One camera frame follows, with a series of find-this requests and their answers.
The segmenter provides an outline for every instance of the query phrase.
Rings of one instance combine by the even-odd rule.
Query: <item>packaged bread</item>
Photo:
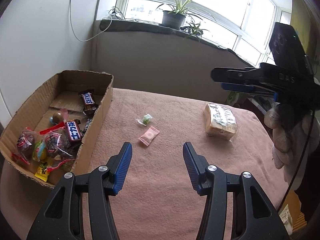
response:
[[[238,126],[236,118],[229,108],[218,104],[207,104],[204,109],[205,131],[210,136],[230,140]]]

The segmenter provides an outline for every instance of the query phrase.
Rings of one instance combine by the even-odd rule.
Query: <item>white cable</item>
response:
[[[75,34],[75,31],[73,30],[73,26],[72,26],[72,21],[71,21],[71,0],[70,0],[70,2],[69,2],[69,7],[70,7],[70,13],[69,13],[69,15],[70,15],[70,25],[71,25],[71,29],[72,29],[73,35],[76,37],[76,39],[77,39],[78,41],[81,41],[81,40],[79,40],[79,39],[77,38],[77,36],[76,36],[76,34]],[[101,23],[101,20],[102,20],[102,19],[105,19],[105,18],[108,18],[108,17],[110,17],[110,24],[108,25],[108,27],[107,27],[105,30],[103,30],[102,32],[100,32],[100,33],[98,33],[97,35],[93,36],[92,38],[90,38],[90,39],[88,39],[88,40],[85,40],[85,41],[82,41],[82,42],[86,42],[86,41],[92,40],[93,38],[97,37],[99,34],[105,32],[105,31],[110,27],[110,25],[111,25],[111,23],[112,23],[112,17],[111,17],[111,15],[109,14],[108,16],[102,17],[102,18],[100,19],[100,23]]]

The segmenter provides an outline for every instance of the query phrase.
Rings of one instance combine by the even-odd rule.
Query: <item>table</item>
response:
[[[88,172],[118,154],[124,141],[133,156],[123,190],[110,197],[120,239],[196,239],[205,197],[192,189],[182,157],[182,145],[191,141],[198,154],[225,172],[250,171],[276,206],[288,185],[274,167],[272,141],[252,113],[230,107],[239,127],[233,142],[209,137],[204,131],[206,102],[141,91],[114,89],[113,101],[102,124]],[[135,119],[146,113],[159,135],[146,147],[138,138],[147,128]],[[22,239],[35,219],[49,189],[25,178],[5,163],[0,185],[0,208]],[[225,236],[232,223],[232,195],[228,195]],[[84,230],[90,240],[87,196]]]

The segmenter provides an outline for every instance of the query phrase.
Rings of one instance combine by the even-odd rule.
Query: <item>metal screw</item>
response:
[[[244,176],[245,178],[251,178],[251,173],[248,172],[248,171],[245,171],[245,172],[243,173],[243,176]]]
[[[66,179],[70,179],[70,178],[72,178],[72,176],[73,176],[73,174],[71,172],[67,172],[66,174],[64,174],[64,177]]]
[[[102,165],[99,167],[99,171],[106,171],[108,170],[108,167],[106,165]]]
[[[216,170],[217,170],[217,167],[214,166],[214,165],[209,165],[209,166],[208,166],[208,170],[209,170],[209,171],[216,171]]]

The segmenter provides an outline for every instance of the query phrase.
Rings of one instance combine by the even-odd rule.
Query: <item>cardboard piece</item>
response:
[[[52,127],[49,118],[61,108],[68,109],[68,120],[79,119],[80,129],[85,126],[87,117],[82,112],[83,102],[78,92],[94,89],[94,99],[99,107],[94,114],[91,125],[82,139],[77,158],[71,169],[75,175],[84,174],[88,170],[92,151],[99,134],[102,121],[109,109],[112,99],[113,76],[107,73],[91,71],[65,70],[55,74],[43,83],[20,107],[0,137],[0,151],[4,158],[26,177],[43,186],[54,187],[65,173],[62,169],[52,171],[48,182],[36,178],[34,174],[38,162],[30,161],[30,165],[12,160],[11,153],[16,153],[16,144],[22,130],[41,131]]]

